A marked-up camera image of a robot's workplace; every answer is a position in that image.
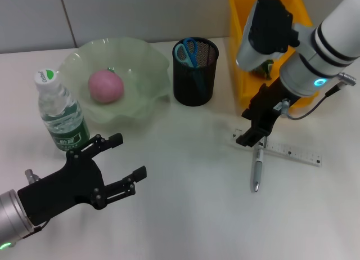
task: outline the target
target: white ruler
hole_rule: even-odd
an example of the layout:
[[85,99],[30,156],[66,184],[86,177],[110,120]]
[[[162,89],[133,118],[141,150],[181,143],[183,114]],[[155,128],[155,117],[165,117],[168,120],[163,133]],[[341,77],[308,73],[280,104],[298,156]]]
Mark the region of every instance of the white ruler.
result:
[[[232,146],[243,146],[235,143],[235,140],[242,134],[242,130],[236,128],[233,131],[232,137],[231,137],[231,144]],[[264,151],[269,154],[281,156],[282,158],[295,160],[297,162],[313,165],[316,167],[321,167],[322,163],[322,156],[318,152],[314,152],[308,149],[301,149],[296,146],[291,146],[287,144],[279,144],[277,142],[274,142],[270,139],[270,137],[267,137],[267,142],[264,143],[264,139],[261,139],[261,142],[264,146]]]

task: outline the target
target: table surface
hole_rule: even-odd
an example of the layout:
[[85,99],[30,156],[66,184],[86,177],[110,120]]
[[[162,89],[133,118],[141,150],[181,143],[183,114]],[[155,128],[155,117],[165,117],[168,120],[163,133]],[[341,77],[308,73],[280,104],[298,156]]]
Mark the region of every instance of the table surface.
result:
[[[277,121],[272,139],[320,151],[322,167],[265,155],[262,184],[253,193],[253,153],[227,144],[234,125],[250,123],[237,114],[227,40],[213,42],[220,57],[206,105],[186,107],[171,94],[141,124],[89,123],[92,135],[124,137],[95,159],[105,183],[147,167],[136,195],[101,211],[73,207],[1,251],[1,259],[359,259],[360,85],[328,98],[306,119]],[[153,46],[171,60],[174,42]],[[1,192],[26,186],[28,168],[44,177],[64,165],[39,116],[32,78],[39,68],[58,68],[71,52],[0,55]],[[360,78],[359,65],[345,71]]]

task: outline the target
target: silver pen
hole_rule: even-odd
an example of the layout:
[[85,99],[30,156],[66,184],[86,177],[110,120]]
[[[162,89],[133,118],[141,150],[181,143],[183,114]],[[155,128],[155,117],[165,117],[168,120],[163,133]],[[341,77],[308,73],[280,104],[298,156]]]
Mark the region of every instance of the silver pen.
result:
[[261,182],[261,172],[263,170],[263,157],[264,157],[264,148],[266,147],[267,137],[264,137],[264,144],[259,142],[256,149],[256,160],[254,164],[254,191],[259,190]]

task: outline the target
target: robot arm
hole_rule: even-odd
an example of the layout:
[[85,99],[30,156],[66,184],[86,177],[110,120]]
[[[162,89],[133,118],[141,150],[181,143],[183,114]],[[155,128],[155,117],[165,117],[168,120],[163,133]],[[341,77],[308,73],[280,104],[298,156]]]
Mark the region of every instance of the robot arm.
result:
[[134,195],[134,182],[146,178],[144,166],[105,186],[101,171],[92,160],[100,152],[122,143],[120,133],[108,140],[96,135],[84,146],[68,151],[66,164],[61,170],[43,179],[27,170],[29,186],[17,193],[11,190],[0,195],[0,250],[41,231],[44,225],[38,225],[46,224],[77,204],[90,204],[100,210]]
[[[344,0],[317,28],[292,23],[293,17],[280,0],[258,0],[248,17],[237,54],[240,68],[251,71],[268,59],[279,58],[288,46],[296,52],[281,66],[280,76],[269,87],[263,84],[242,116],[251,128],[236,142],[253,146],[269,136],[276,119],[301,97],[315,94],[338,77],[360,56],[360,0]],[[334,87],[331,94],[339,90]]]

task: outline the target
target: green led light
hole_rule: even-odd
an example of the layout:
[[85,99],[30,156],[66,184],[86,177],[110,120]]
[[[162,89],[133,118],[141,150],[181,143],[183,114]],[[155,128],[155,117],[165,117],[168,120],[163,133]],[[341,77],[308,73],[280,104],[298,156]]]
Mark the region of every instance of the green led light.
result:
[[0,250],[3,250],[3,249],[5,249],[5,248],[7,248],[9,246],[11,246],[11,243],[5,243],[0,247]]

